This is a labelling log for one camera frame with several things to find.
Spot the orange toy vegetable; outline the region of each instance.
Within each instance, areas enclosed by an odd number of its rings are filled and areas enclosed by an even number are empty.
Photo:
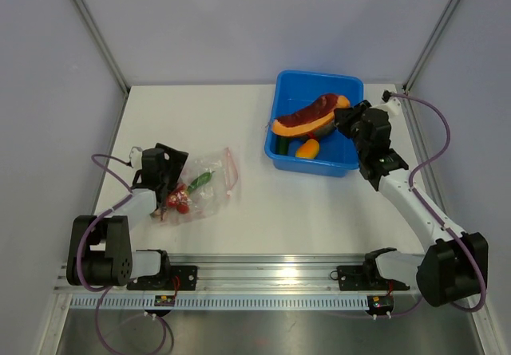
[[[350,102],[345,96],[323,94],[305,108],[275,119],[271,131],[283,137],[303,136],[332,122],[336,108],[349,107]]]
[[[300,146],[296,151],[296,158],[308,158],[313,160],[319,153],[319,142],[314,139],[309,139],[305,144]]]

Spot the tabletop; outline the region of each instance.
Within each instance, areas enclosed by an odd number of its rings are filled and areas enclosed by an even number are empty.
[[[364,85],[364,98],[381,102],[395,85]],[[393,205],[351,171],[343,178],[274,168],[263,145],[274,85],[135,86],[129,94],[112,154],[127,160],[132,146],[160,142],[202,156],[229,147],[240,179],[217,215],[171,226],[147,217],[131,231],[132,249],[173,254],[363,254],[382,247],[423,253]],[[417,158],[401,114],[391,119],[392,147],[413,168]],[[131,182],[133,170],[110,162]],[[417,176],[419,186],[422,177]],[[105,177],[97,211],[125,189]]]

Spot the metal floor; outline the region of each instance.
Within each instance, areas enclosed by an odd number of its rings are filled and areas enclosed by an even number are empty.
[[[397,296],[404,310],[410,297]],[[127,355],[151,352],[161,327],[149,318],[119,325],[140,315],[133,310],[102,310],[101,331],[107,342]],[[363,312],[323,311],[172,311],[165,320],[175,338],[172,354],[309,355],[309,354],[483,354],[473,319],[451,306],[426,303],[404,318],[346,318]],[[171,341],[162,354],[170,353]],[[70,310],[57,353],[108,354],[97,339],[93,310]]]

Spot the gray wall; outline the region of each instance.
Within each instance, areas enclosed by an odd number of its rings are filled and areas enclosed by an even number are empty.
[[[463,0],[414,88],[450,122],[451,147],[434,168],[454,220],[489,241],[489,296],[503,333],[511,327],[510,10],[511,0]],[[438,150],[441,124],[423,112],[422,126]]]
[[[86,0],[131,85],[273,82],[283,69],[401,82],[447,0]]]
[[[0,8],[0,353],[25,355],[123,101],[69,0]]]

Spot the orange and brown plush toy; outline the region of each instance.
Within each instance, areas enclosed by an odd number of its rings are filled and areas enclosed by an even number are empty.
[[[350,102],[345,96],[323,94],[307,107],[276,118],[271,131],[282,137],[305,136],[332,122],[335,109],[349,107]]]

